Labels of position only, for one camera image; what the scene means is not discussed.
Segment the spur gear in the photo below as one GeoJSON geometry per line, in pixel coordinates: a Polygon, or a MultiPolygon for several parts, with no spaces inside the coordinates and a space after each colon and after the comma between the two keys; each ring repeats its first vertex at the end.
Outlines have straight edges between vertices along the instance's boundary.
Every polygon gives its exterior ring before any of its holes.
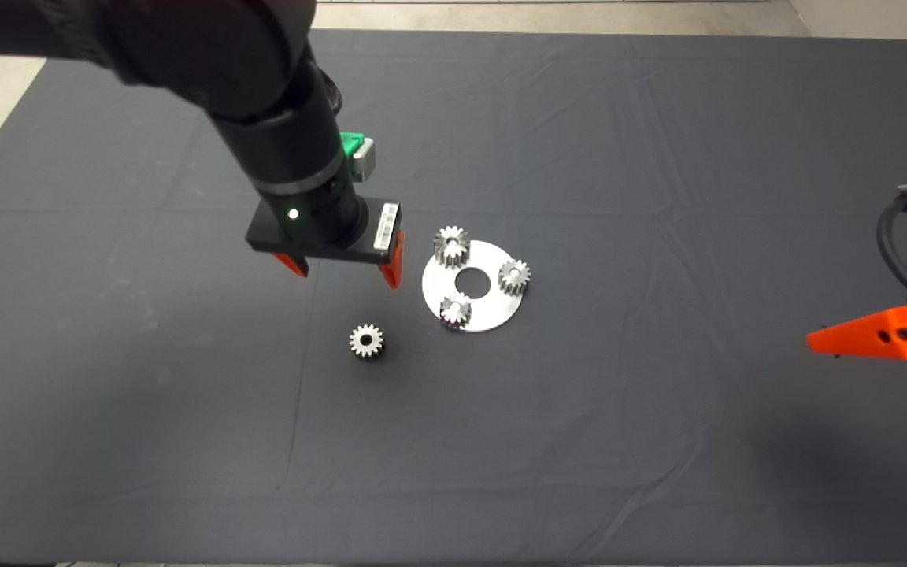
{"type": "Polygon", "coordinates": [[[471,236],[457,226],[447,226],[432,240],[436,261],[447,268],[460,268],[471,253],[471,236]]]}
{"type": "Polygon", "coordinates": [[[464,294],[447,295],[439,304],[439,319],[453,329],[464,327],[471,319],[471,298],[464,294]]]}
{"type": "Polygon", "coordinates": [[[349,348],[361,360],[372,360],[384,351],[384,334],[374,325],[360,325],[349,337],[349,348]]]}
{"type": "Polygon", "coordinates": [[[525,261],[508,261],[499,269],[499,288],[509,295],[522,294],[530,283],[530,266],[525,261]]]}

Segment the table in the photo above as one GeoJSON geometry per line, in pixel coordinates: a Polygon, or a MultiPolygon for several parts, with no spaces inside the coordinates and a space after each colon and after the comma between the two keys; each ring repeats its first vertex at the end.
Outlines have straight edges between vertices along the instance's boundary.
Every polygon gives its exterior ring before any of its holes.
{"type": "Polygon", "coordinates": [[[249,252],[171,94],[51,62],[0,132],[0,561],[907,562],[907,363],[803,342],[904,302],[907,42],[313,42],[396,293],[249,252]],[[497,331],[421,300],[446,224],[534,269],[497,331]]]}

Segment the circular metal plate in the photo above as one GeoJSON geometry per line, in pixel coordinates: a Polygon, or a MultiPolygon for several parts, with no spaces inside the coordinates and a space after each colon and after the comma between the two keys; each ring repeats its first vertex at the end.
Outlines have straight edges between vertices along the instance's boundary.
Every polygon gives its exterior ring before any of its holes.
{"type": "Polygon", "coordinates": [[[490,331],[506,323],[523,301],[523,295],[507,295],[499,288],[499,269],[512,259],[513,256],[499,246],[481,240],[471,241],[471,255],[460,268],[444,268],[435,260],[435,256],[429,256],[429,262],[422,272],[422,297],[425,298],[425,305],[432,311],[432,315],[439,318],[440,302],[447,295],[457,293],[457,274],[466,269],[479,269],[489,276],[489,293],[485,297],[472,299],[471,319],[460,330],[475,333],[490,331]]]}

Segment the black cylindrical joint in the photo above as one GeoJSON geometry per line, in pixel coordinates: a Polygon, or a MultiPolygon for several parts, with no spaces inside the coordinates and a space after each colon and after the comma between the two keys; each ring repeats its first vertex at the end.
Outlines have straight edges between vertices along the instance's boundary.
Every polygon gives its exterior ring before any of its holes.
{"type": "Polygon", "coordinates": [[[289,184],[316,179],[343,154],[320,70],[312,61],[300,65],[281,111],[246,123],[213,116],[244,172],[271,191],[293,191],[289,184]]]}
{"type": "Polygon", "coordinates": [[[361,234],[368,215],[313,61],[300,61],[281,111],[250,123],[212,118],[288,240],[316,248],[361,234]]]}

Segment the gear hole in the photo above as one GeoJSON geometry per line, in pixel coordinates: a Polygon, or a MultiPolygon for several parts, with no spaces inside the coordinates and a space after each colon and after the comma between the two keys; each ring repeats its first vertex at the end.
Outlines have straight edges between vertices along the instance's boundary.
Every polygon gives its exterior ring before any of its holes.
{"type": "Polygon", "coordinates": [[[489,293],[492,280],[481,269],[468,268],[457,274],[457,291],[467,295],[472,300],[483,298],[489,293]]]}

